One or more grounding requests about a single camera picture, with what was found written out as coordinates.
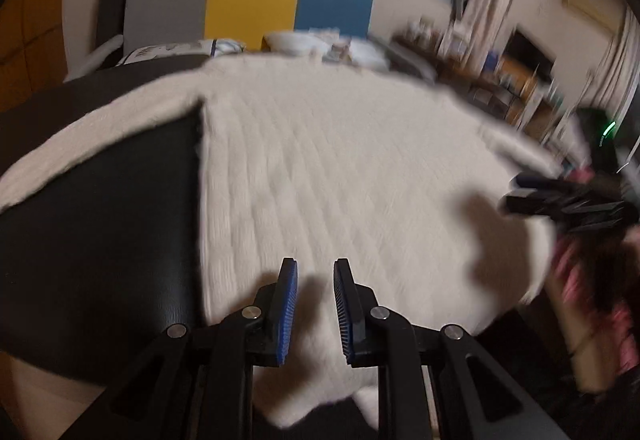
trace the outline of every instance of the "white rug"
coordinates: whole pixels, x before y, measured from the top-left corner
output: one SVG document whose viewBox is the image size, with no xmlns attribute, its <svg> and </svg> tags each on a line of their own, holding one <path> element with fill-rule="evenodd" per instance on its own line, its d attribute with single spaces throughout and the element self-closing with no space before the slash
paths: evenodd
<svg viewBox="0 0 640 440">
<path fill-rule="evenodd" d="M 376 381 L 375 370 L 353 370 L 342 355 L 336 258 L 349 258 L 381 305 L 434 329 L 455 322 L 478 332 L 542 286 L 552 230 L 496 212 L 517 170 L 492 149 L 508 147 L 549 173 L 554 163 L 447 92 L 306 59 L 215 59 L 54 135 L 0 178 L 0 208 L 203 101 L 206 316 L 219 322 L 274 279 L 283 257 L 298 260 L 289 357 L 283 368 L 256 370 L 254 383 L 256 406 L 289 426 Z M 364 411 L 373 421 L 375 410 Z"/>
</svg>

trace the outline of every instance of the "metal screw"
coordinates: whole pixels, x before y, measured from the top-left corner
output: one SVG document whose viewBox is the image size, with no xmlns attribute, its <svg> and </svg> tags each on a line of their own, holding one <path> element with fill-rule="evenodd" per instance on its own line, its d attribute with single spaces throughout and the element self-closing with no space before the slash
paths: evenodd
<svg viewBox="0 0 640 440">
<path fill-rule="evenodd" d="M 462 336 L 464 334 L 465 331 L 458 325 L 449 325 L 444 329 L 444 335 L 446 335 L 449 339 L 453 339 L 454 341 L 462 339 Z"/>
<path fill-rule="evenodd" d="M 187 333 L 187 327 L 180 323 L 176 323 L 175 325 L 171 325 L 166 329 L 166 334 L 172 339 L 178 339 Z"/>
<path fill-rule="evenodd" d="M 371 317 L 374 319 L 386 319 L 389 317 L 389 313 L 389 309 L 383 306 L 374 306 L 370 312 Z"/>
<path fill-rule="evenodd" d="M 262 310 L 257 306 L 245 306 L 242 309 L 242 317 L 245 319 L 258 319 L 260 314 L 262 314 Z"/>
</svg>

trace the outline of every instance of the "gray panel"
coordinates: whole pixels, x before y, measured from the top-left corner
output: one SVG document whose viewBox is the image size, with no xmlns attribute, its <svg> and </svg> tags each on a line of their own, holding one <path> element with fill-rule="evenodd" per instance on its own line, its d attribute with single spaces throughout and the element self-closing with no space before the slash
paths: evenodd
<svg viewBox="0 0 640 440">
<path fill-rule="evenodd" d="M 202 39 L 206 4 L 207 0 L 127 0 L 125 56 L 141 46 Z"/>
</svg>

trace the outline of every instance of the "green light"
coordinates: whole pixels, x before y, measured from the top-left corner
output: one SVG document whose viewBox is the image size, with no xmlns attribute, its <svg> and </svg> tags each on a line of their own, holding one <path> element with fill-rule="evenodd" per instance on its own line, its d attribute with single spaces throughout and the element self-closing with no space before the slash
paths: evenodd
<svg viewBox="0 0 640 440">
<path fill-rule="evenodd" d="M 602 138 L 600 139 L 600 147 L 602 147 L 602 143 L 604 142 L 604 138 L 609 135 L 611 133 L 611 130 L 613 130 L 613 128 L 616 127 L 616 123 L 613 122 L 611 123 L 609 126 L 607 126 L 607 129 L 604 130 L 604 133 L 602 134 Z"/>
</svg>

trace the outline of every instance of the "pillow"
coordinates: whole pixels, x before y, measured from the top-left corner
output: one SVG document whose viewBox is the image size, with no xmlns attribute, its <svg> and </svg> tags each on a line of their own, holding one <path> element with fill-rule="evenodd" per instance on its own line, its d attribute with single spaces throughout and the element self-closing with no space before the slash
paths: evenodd
<svg viewBox="0 0 640 440">
<path fill-rule="evenodd" d="M 287 56 L 317 55 L 323 56 L 323 61 L 350 62 L 371 70 L 389 70 L 389 62 L 381 48 L 369 40 L 340 37 L 337 30 L 283 30 L 266 34 L 264 40 L 272 52 Z"/>
<path fill-rule="evenodd" d="M 150 45 L 135 49 L 118 65 L 126 65 L 148 59 L 165 58 L 166 56 L 184 56 L 186 54 L 204 54 L 205 56 L 224 56 L 225 54 L 240 54 L 245 45 L 236 40 L 198 40 L 191 43 L 166 43 L 164 45 Z"/>
</svg>

